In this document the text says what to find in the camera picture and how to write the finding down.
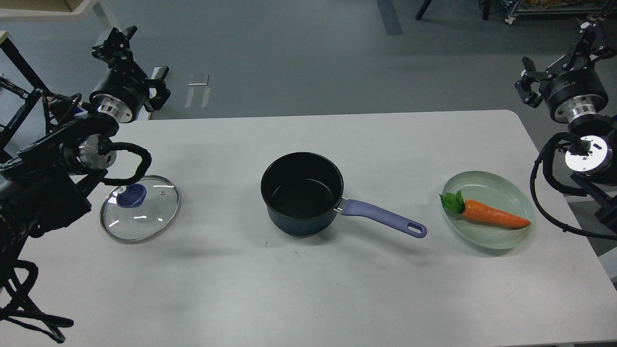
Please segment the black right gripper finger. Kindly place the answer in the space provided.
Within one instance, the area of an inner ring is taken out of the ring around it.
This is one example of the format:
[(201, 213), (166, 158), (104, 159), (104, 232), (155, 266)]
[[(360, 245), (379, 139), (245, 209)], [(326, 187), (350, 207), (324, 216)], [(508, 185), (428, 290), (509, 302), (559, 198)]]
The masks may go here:
[(537, 108), (544, 100), (540, 91), (533, 90), (534, 83), (542, 83), (552, 79), (552, 73), (548, 70), (538, 71), (532, 59), (522, 58), (523, 71), (520, 79), (515, 83), (515, 89), (521, 101), (532, 108)]
[(563, 71), (591, 69), (599, 61), (616, 57), (616, 42), (611, 39), (602, 21), (587, 21), (580, 24), (575, 40), (560, 59)]

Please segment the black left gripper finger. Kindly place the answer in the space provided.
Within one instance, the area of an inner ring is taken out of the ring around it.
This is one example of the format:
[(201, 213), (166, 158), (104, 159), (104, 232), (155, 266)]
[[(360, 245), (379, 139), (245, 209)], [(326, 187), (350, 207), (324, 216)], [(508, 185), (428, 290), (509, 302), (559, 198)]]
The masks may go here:
[(148, 113), (160, 110), (171, 96), (171, 91), (167, 88), (166, 77), (168, 67), (154, 67), (150, 79), (148, 79), (148, 98), (144, 108)]
[(137, 27), (126, 29), (111, 28), (103, 32), (95, 46), (91, 48), (91, 55), (106, 64), (108, 70), (119, 72), (136, 72), (137, 63), (134, 61), (130, 40), (137, 32)]

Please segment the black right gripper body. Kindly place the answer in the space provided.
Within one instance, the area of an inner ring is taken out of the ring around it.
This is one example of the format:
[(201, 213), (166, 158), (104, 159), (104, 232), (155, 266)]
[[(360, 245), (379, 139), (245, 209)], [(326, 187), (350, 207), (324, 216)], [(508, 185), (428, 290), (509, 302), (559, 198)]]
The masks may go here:
[(540, 83), (540, 94), (553, 121), (572, 123), (582, 116), (602, 111), (608, 104), (608, 96), (595, 69), (584, 67), (556, 75)]

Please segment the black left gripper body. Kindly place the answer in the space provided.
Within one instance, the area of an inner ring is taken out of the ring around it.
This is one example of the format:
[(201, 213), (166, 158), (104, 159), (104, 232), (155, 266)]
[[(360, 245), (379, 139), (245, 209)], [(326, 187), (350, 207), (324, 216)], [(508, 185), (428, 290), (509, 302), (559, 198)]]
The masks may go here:
[(147, 98), (148, 88), (143, 82), (114, 68), (106, 71), (90, 93), (91, 105), (119, 123), (137, 120)]

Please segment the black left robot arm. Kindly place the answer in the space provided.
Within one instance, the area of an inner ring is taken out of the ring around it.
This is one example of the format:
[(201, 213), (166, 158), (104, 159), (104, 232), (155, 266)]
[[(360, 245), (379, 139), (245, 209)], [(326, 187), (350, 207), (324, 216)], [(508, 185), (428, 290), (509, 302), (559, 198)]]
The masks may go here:
[(119, 125), (137, 119), (142, 108), (154, 112), (171, 95), (168, 67), (149, 78), (137, 64), (130, 40), (135, 26), (102, 33), (91, 55), (107, 65), (106, 74), (84, 101), (80, 93), (51, 92), (7, 34), (1, 50), (32, 86), (28, 92), (6, 78), (1, 88), (24, 102), (1, 127), (1, 288), (9, 302), (1, 320), (46, 334), (62, 344), (68, 318), (46, 314), (29, 292), (39, 269), (20, 259), (28, 239), (70, 226), (91, 211), (88, 196), (100, 184), (132, 187), (152, 163), (147, 149), (114, 142)]

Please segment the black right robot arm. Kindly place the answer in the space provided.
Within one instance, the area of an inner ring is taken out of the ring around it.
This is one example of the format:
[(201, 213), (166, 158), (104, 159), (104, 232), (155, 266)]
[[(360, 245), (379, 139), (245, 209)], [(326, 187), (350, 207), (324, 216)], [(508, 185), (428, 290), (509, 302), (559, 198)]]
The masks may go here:
[[(616, 118), (600, 114), (609, 98), (595, 64), (615, 55), (602, 23), (586, 21), (580, 24), (577, 40), (567, 53), (549, 67), (538, 70), (529, 57), (524, 57), (522, 75), (515, 83), (525, 105), (536, 108), (545, 103), (551, 119), (568, 127), (566, 132), (554, 134), (534, 161), (529, 183), (534, 204), (562, 231), (604, 240), (616, 239), (616, 198), (600, 188), (616, 185)], [(538, 172), (564, 195), (592, 198), (599, 205), (596, 219), (611, 234), (584, 231), (549, 215), (538, 201)]]

